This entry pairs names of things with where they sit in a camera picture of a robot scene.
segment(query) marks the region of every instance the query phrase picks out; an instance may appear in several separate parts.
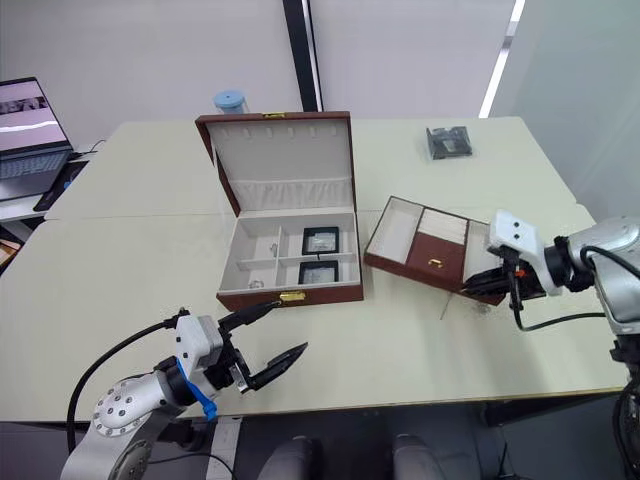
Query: laptop keyboard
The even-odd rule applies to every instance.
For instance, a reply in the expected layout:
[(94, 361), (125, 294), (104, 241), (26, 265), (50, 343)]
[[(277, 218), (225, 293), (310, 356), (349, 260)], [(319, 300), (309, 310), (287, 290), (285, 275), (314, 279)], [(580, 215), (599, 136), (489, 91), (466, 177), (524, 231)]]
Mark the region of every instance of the laptop keyboard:
[(32, 173), (56, 170), (64, 162), (68, 152), (56, 152), (30, 158), (17, 158), (0, 162), (0, 178), (8, 179)]

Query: white wall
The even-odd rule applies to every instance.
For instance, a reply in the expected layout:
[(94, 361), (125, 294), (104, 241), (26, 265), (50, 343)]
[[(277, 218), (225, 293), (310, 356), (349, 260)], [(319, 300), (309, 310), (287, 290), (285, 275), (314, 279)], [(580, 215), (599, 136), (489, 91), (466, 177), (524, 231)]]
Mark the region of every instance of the white wall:
[(514, 0), (314, 0), (324, 106), (476, 117)]
[(600, 220), (640, 214), (640, 3), (528, 0), (492, 116), (519, 115)]
[(74, 145), (126, 120), (301, 109), (281, 0), (0, 0), (0, 78), (35, 75)]

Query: black cable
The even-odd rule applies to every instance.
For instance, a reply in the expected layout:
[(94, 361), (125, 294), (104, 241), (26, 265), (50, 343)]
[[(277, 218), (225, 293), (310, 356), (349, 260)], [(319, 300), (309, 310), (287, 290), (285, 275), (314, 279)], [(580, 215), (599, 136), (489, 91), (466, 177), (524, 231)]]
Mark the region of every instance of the black cable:
[(629, 452), (627, 451), (627, 447), (625, 446), (624, 439), (622, 438), (622, 432), (620, 430), (620, 421), (622, 420), (622, 406), (638, 385), (640, 385), (640, 375), (636, 374), (631, 378), (629, 383), (627, 383), (627, 386), (622, 389), (622, 392), (613, 407), (612, 415), (613, 437), (615, 438), (616, 446), (618, 447), (618, 451), (622, 457), (622, 463), (624, 464), (627, 473), (632, 474), (633, 478), (636, 480), (640, 479), (640, 472), (638, 472), (634, 466), (633, 461), (629, 456)]
[(638, 268), (636, 268), (634, 265), (632, 265), (631, 263), (629, 263), (619, 255), (613, 252), (610, 252), (609, 250), (605, 250), (604, 248), (600, 248), (600, 247), (595, 247), (593, 245), (587, 245), (580, 249), (580, 260), (582, 260), (582, 263), (584, 263), (587, 266), (587, 268), (590, 268), (591, 270), (595, 270), (595, 265), (593, 264), (593, 260), (587, 257), (587, 252), (595, 252), (595, 253), (599, 253), (603, 257), (607, 257), (609, 260), (617, 263), (622, 268), (624, 268), (627, 272), (629, 272), (630, 274), (635, 276), (638, 280), (640, 280), (640, 270), (638, 270)]
[(118, 353), (123, 348), (127, 347), (128, 345), (131, 345), (136, 340), (139, 340), (142, 337), (155, 332), (156, 330), (160, 330), (161, 328), (175, 328), (176, 323), (177, 323), (177, 316), (174, 316), (173, 318), (164, 320), (160, 323), (156, 323), (155, 325), (151, 325), (150, 327), (147, 327), (144, 330), (140, 330), (138, 333), (131, 335), (129, 338), (120, 342), (115, 347), (110, 349), (107, 353), (105, 353), (100, 358), (98, 358), (98, 360), (93, 362), (93, 365), (91, 365), (87, 369), (87, 371), (84, 372), (82, 377), (80, 377), (80, 380), (78, 380), (76, 388), (73, 390), (73, 393), (71, 394), (71, 398), (69, 399), (69, 408), (67, 409), (66, 426), (67, 426), (67, 448), (69, 449), (69, 455), (71, 455), (71, 452), (73, 452), (73, 450), (76, 448), (75, 416), (76, 416), (76, 408), (78, 406), (78, 399), (80, 398), (80, 393), (82, 392), (82, 389), (89, 381), (89, 378), (91, 377), (91, 375), (93, 375), (95, 371), (98, 370), (100, 365), (102, 365), (104, 362), (109, 360), (109, 358), (111, 358), (113, 355)]
[(227, 469), (229, 474), (231, 474), (231, 478), (233, 480), (238, 480), (238, 477), (236, 476), (235, 473), (233, 473), (233, 470), (227, 464), (227, 462), (225, 462), (219, 456), (214, 455), (213, 453), (205, 453), (205, 452), (187, 453), (185, 455), (180, 455), (180, 456), (177, 456), (177, 457), (163, 458), (161, 460), (152, 460), (152, 461), (148, 462), (148, 464), (149, 465), (158, 465), (159, 463), (173, 462), (173, 461), (176, 461), (176, 460), (182, 460), (183, 458), (189, 458), (189, 457), (210, 457), (210, 458), (213, 458), (213, 459), (217, 460), (222, 466), (224, 466), (224, 468)]
[(95, 148), (100, 145), (102, 142), (106, 142), (106, 140), (103, 138), (102, 140), (98, 140), (96, 143), (93, 144), (93, 147), (91, 147), (89, 150), (87, 150), (86, 152), (81, 152), (82, 155), (86, 155), (87, 153), (96, 153), (97, 150), (95, 150)]
[(516, 325), (523, 332), (533, 332), (534, 330), (539, 330), (541, 328), (550, 327), (551, 325), (556, 325), (557, 323), (568, 322), (570, 320), (576, 320), (578, 318), (598, 318), (598, 317), (606, 317), (606, 315), (602, 312), (589, 312), (589, 313), (576, 313), (574, 315), (567, 315), (566, 317), (558, 317), (553, 320), (548, 320), (546, 322), (538, 323), (536, 325), (531, 325), (529, 327), (525, 327), (522, 325), (522, 319), (520, 318), (520, 312), (516, 309), (513, 310), (513, 316), (516, 319)]
[(550, 327), (562, 322), (568, 322), (570, 320), (577, 320), (579, 318), (599, 318), (606, 317), (602, 312), (589, 312), (589, 313), (576, 313), (574, 315), (567, 315), (565, 317), (558, 317), (546, 322), (538, 323), (525, 327), (522, 325), (522, 318), (520, 317), (520, 310), (522, 310), (522, 302), (520, 301), (520, 290), (518, 288), (518, 282), (516, 281), (515, 271), (508, 272), (509, 278), (509, 291), (511, 294), (511, 309), (513, 310), (513, 317), (516, 320), (518, 329), (522, 332), (533, 332), (534, 330), (540, 330), (541, 328)]
[(504, 448), (502, 449), (502, 458), (500, 459), (500, 468), (498, 469), (498, 478), (504, 475), (504, 462), (507, 459), (507, 442), (504, 442)]

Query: blue bottle cap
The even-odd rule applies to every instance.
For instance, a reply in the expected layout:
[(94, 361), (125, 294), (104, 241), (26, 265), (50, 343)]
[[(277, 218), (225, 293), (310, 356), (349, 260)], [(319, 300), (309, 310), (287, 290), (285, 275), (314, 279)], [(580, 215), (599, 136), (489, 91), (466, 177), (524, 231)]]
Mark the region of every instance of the blue bottle cap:
[(236, 108), (244, 103), (244, 94), (239, 90), (224, 90), (213, 97), (216, 107)]

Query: laptop screen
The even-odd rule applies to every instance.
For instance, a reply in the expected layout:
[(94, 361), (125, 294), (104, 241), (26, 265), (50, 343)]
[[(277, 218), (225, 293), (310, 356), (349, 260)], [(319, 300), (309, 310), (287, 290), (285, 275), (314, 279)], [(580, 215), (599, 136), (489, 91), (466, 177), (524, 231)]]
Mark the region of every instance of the laptop screen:
[(0, 151), (64, 143), (67, 137), (35, 78), (0, 84)]

